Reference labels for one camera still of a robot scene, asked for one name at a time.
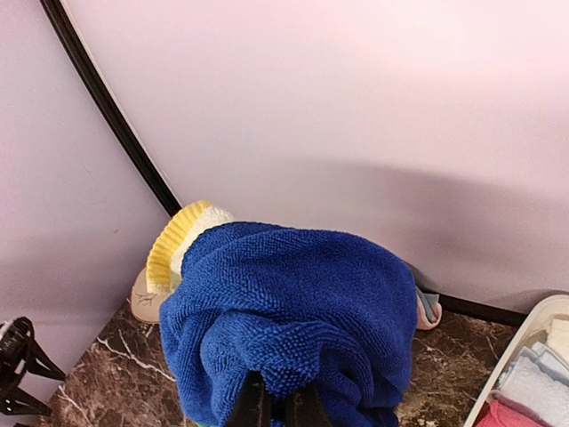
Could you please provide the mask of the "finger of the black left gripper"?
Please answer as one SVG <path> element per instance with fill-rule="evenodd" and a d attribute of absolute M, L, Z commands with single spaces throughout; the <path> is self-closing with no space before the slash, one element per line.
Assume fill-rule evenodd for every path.
<path fill-rule="evenodd" d="M 20 387 L 26 374 L 58 382 L 66 379 L 36 341 L 32 321 L 19 317 L 1 325 L 1 414 L 49 416 L 52 410 Z"/>

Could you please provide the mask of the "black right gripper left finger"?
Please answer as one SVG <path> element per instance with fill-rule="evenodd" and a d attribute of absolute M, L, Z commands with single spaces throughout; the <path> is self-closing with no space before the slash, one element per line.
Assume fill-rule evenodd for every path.
<path fill-rule="evenodd" d="M 272 398 L 259 372 L 250 371 L 227 420 L 228 427 L 269 427 Z"/>

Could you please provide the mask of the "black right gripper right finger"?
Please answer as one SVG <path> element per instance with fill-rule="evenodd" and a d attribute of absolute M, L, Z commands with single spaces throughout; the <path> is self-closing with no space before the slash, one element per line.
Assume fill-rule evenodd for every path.
<path fill-rule="evenodd" d="M 308 384 L 289 395 L 284 409 L 286 427 L 333 426 L 314 384 Z"/>

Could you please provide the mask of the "royal blue towel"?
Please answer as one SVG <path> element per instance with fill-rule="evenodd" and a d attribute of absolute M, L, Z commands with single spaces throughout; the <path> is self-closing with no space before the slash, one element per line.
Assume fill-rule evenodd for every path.
<path fill-rule="evenodd" d="M 412 374 L 413 275 L 364 238 L 231 222 L 183 256 L 160 309 L 183 413 L 227 423 L 251 372 L 276 400 L 308 384 L 336 426 L 395 426 Z"/>

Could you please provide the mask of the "cream yellow cloth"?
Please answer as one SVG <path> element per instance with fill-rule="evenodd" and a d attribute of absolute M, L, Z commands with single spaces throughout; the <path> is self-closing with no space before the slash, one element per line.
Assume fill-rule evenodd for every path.
<path fill-rule="evenodd" d="M 184 254 L 206 230 L 233 222 L 234 216 L 210 202 L 199 201 L 183 207 L 167 223 L 148 254 L 147 291 L 171 293 L 181 283 Z"/>

